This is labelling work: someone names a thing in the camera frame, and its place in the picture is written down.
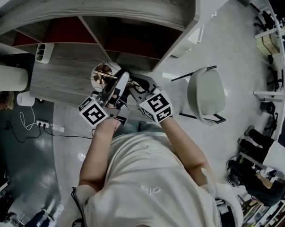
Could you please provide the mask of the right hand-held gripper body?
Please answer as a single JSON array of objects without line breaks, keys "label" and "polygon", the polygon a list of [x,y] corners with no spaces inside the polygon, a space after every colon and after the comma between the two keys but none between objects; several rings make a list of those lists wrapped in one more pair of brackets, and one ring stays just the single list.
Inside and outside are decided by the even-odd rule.
[{"label": "right hand-held gripper body", "polygon": [[160,123],[173,115],[170,98],[160,87],[156,87],[138,106],[142,114],[155,123]]}]

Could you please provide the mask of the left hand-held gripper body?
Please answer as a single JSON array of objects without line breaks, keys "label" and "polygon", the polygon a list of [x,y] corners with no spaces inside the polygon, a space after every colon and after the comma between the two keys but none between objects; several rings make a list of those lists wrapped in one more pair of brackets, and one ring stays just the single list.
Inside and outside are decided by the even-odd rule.
[{"label": "left hand-held gripper body", "polygon": [[103,122],[105,119],[114,118],[125,125],[130,117],[130,110],[126,105],[120,109],[109,108],[109,100],[113,93],[105,95],[93,91],[79,107],[80,116],[93,128]]}]

